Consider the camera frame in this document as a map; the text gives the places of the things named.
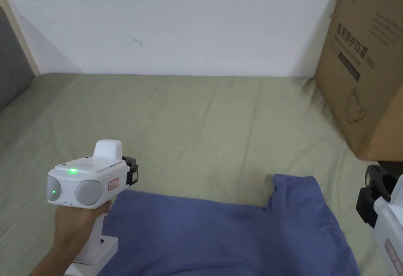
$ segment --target white wall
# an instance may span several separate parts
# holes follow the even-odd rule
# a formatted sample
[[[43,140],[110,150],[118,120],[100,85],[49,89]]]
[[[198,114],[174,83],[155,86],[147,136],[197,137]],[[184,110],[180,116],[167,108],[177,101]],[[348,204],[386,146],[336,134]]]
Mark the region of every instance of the white wall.
[[[336,0],[9,1],[42,73],[312,76]]]

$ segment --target black label on box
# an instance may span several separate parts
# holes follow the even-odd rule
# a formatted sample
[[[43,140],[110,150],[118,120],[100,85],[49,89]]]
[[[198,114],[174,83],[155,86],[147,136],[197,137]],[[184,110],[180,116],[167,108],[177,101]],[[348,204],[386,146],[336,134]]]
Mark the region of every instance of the black label on box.
[[[346,56],[343,55],[342,52],[339,52],[337,57],[341,61],[341,63],[346,66],[346,69],[350,72],[350,74],[353,76],[353,78],[358,82],[359,77],[361,76],[360,73],[355,69],[355,67],[352,65],[352,63],[347,59]]]

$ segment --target white handheld device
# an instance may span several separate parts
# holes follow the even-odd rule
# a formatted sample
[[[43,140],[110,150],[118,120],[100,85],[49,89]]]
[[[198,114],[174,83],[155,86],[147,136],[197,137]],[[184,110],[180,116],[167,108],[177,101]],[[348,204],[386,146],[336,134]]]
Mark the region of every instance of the white handheld device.
[[[391,276],[403,275],[403,175],[381,166],[370,165],[365,174],[366,187],[358,194],[355,209],[373,228]]]
[[[95,209],[137,182],[136,160],[122,156],[122,143],[98,141],[93,156],[55,166],[49,172],[46,194],[54,205]],[[81,252],[66,274],[95,276],[118,250],[116,237],[102,236],[104,214],[100,215]]]

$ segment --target bed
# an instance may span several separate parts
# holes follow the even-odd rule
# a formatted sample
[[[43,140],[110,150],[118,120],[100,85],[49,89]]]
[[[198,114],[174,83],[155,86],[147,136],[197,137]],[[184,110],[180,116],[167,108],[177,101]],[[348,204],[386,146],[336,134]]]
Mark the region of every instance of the bed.
[[[47,253],[48,171],[100,139],[137,159],[139,191],[263,206],[275,173],[312,175],[363,275],[387,275],[355,211],[371,162],[354,157],[313,79],[45,74],[27,86],[0,112],[1,276]]]

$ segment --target hand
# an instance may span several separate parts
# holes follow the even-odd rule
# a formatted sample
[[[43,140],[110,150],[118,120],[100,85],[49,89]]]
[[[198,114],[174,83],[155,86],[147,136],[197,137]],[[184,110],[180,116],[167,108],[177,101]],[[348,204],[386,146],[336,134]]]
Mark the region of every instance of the hand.
[[[54,217],[54,245],[30,276],[63,276],[88,241],[97,217],[110,207],[111,201],[93,210],[59,206]]]
[[[54,247],[77,255],[89,239],[95,220],[109,212],[111,201],[96,209],[59,206],[55,213]]]

